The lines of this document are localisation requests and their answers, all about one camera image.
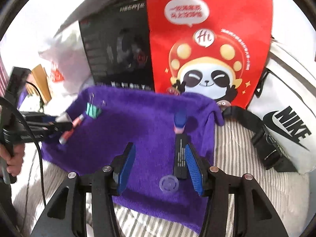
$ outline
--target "metal screw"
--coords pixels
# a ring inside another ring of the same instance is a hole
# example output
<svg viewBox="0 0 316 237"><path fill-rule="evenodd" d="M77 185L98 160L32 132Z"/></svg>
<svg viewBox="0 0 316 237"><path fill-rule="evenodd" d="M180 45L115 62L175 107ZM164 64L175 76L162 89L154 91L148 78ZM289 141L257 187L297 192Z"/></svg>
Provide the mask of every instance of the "metal screw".
<svg viewBox="0 0 316 237"><path fill-rule="evenodd" d="M103 172L110 172L112 170L111 166L104 166L102 168Z"/></svg>
<svg viewBox="0 0 316 237"><path fill-rule="evenodd" d="M77 175L77 174L76 174L75 172L70 172L70 173L68 174L68 178L69 178L69 179L75 178L76 175Z"/></svg>
<svg viewBox="0 0 316 237"><path fill-rule="evenodd" d="M245 174L245 178L247 180L252 180L253 179L253 176L251 174Z"/></svg>
<svg viewBox="0 0 316 237"><path fill-rule="evenodd" d="M210 171L213 173L217 173L219 171L219 169L216 166L212 166L212 167L210 167Z"/></svg>

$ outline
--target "black cable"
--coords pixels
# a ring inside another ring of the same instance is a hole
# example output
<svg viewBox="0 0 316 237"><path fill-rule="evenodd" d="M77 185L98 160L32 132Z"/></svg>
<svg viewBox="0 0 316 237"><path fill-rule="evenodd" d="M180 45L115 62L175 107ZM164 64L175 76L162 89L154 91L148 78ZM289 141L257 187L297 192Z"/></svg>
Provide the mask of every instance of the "black cable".
<svg viewBox="0 0 316 237"><path fill-rule="evenodd" d="M39 97L39 99L40 99L40 102L39 102L39 109L42 109L43 112L44 112L44 100L43 100L43 98L42 98L42 96L41 96L41 94L40 94L40 91L38 90L38 88L36 87L35 84L33 84L33 83L31 83L31 82L28 82L28 81L26 81L26 83L29 84L29 85L31 85L32 87L34 87L35 90L37 91L37 93L39 94L39 96L40 96L40 97Z"/></svg>
<svg viewBox="0 0 316 237"><path fill-rule="evenodd" d="M42 154L40 150L40 145L38 141L36 140L32 130L30 129L29 125L27 124L25 118L22 116L22 114L18 111L18 109L12 105L6 98L0 97L0 105L6 107L8 110L12 112L12 114L15 115L15 117L21 122L21 124L25 127L27 133L30 135L31 139L33 140L37 152L39 155L39 170L40 170L40 180L41 180L41 188L42 188L42 196L43 196L43 203L44 206L46 207L46 199L45 199L45 191L44 191L44 173L43 173L43 159L42 159Z"/></svg>
<svg viewBox="0 0 316 237"><path fill-rule="evenodd" d="M31 168L30 168L30 173L28 174L28 181L27 181L26 195L25 195L24 218L23 218L23 224L22 224L22 230L21 230L21 232L23 232L24 225L25 225L25 218L26 218L26 214L27 214L28 190L29 190L29 188L30 188L31 174L32 174L32 169L33 169L33 165L34 165L34 161L35 161L35 156L36 156L36 150L35 150L34 156L33 156L33 158L32 158L32 164L31 164Z"/></svg>

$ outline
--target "strap buckle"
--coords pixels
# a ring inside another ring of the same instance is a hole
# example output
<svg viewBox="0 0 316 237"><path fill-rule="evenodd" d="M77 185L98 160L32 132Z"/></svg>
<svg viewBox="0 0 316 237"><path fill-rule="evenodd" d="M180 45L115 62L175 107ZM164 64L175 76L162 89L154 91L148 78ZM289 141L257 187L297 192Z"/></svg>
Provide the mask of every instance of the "strap buckle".
<svg viewBox="0 0 316 237"><path fill-rule="evenodd" d="M251 141L257 149L259 157L266 170L269 170L282 162L283 153L281 147L264 125L260 128L258 133L252 137Z"/></svg>
<svg viewBox="0 0 316 237"><path fill-rule="evenodd" d="M222 112L223 118L224 119L229 119L233 115L233 108L231 106L227 107L223 112Z"/></svg>

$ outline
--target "red hat on panda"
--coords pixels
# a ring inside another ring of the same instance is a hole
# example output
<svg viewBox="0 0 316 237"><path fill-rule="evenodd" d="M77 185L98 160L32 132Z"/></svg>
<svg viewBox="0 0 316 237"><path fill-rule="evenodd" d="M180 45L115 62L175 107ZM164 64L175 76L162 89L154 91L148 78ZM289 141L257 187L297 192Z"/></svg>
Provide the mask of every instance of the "red hat on panda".
<svg viewBox="0 0 316 237"><path fill-rule="evenodd" d="M245 53L239 42L231 36L215 35L208 29L196 31L192 38L177 42L169 53L171 84L181 79L187 66L197 64L216 64L230 73L231 85L235 88L242 83L240 79L245 66Z"/></svg>

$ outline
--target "white bag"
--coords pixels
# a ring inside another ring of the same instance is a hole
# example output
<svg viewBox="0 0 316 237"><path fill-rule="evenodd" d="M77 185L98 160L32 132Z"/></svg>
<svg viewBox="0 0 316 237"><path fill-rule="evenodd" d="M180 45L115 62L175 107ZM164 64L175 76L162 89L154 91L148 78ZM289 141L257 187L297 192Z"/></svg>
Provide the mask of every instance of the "white bag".
<svg viewBox="0 0 316 237"><path fill-rule="evenodd" d="M266 76L248 110L257 115L299 173L316 167L316 63L272 41Z"/></svg>
<svg viewBox="0 0 316 237"><path fill-rule="evenodd" d="M39 56L51 62L46 71L54 96L78 93L91 75L78 21L46 40Z"/></svg>

